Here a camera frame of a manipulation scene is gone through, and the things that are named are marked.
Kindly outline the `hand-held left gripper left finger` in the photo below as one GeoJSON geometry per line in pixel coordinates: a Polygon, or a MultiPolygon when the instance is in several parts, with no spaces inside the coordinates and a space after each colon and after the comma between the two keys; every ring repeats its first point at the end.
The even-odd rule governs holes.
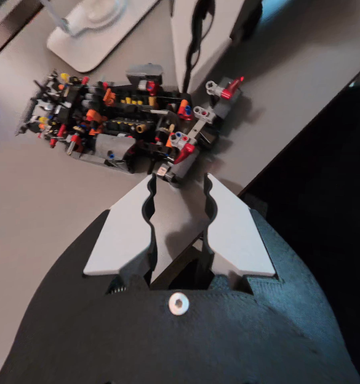
{"type": "Polygon", "coordinates": [[[131,276],[148,275],[157,265],[155,213],[157,177],[148,175],[113,204],[83,269],[86,276],[119,275],[127,283],[131,276]]]}

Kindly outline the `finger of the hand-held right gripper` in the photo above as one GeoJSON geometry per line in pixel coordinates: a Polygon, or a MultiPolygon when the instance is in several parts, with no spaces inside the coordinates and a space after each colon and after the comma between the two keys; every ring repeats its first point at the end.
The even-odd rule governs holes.
{"type": "Polygon", "coordinates": [[[175,76],[180,90],[187,71],[186,57],[192,41],[192,16],[196,4],[197,0],[169,1],[175,76]]]}
{"type": "Polygon", "coordinates": [[[246,22],[247,1],[186,1],[187,92],[201,85],[246,22]]]}

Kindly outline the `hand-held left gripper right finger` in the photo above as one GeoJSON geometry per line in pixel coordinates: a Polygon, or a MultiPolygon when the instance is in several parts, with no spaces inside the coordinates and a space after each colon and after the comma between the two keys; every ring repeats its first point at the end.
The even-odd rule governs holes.
{"type": "Polygon", "coordinates": [[[251,210],[211,173],[204,176],[203,231],[207,268],[214,275],[274,277],[276,271],[251,210]]]}

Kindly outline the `multicoloured lego car model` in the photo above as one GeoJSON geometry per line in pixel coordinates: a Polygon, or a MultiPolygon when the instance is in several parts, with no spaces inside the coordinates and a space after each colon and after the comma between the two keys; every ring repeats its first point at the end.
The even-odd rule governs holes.
{"type": "Polygon", "coordinates": [[[244,76],[207,81],[206,108],[193,106],[186,91],[162,86],[163,68],[151,63],[130,68],[128,84],[52,71],[30,98],[15,135],[30,131],[66,147],[72,158],[133,174],[135,161],[157,163],[157,176],[180,185],[201,151],[210,149],[241,95],[244,76]]]}

